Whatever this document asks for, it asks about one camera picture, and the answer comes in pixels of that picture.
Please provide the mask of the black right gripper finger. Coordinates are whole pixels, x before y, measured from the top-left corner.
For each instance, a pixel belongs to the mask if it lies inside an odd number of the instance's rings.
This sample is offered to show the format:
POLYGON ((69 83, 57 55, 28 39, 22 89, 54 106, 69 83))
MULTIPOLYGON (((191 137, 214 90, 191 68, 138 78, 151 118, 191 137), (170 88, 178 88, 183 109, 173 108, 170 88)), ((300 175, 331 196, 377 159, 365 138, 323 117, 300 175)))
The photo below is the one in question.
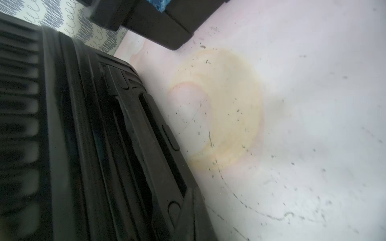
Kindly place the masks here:
POLYGON ((171 236, 173 241, 216 241, 203 196, 199 188, 189 188, 171 236))

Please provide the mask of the black ribbed hard-shell suitcase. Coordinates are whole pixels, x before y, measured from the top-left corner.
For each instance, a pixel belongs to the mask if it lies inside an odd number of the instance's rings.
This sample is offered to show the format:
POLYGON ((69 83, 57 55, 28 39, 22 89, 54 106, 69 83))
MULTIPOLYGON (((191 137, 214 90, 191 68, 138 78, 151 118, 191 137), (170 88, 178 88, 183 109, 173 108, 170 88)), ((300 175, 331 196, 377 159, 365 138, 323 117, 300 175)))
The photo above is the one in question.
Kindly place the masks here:
POLYGON ((1 240, 172 241, 189 188, 130 64, 1 14, 1 240))

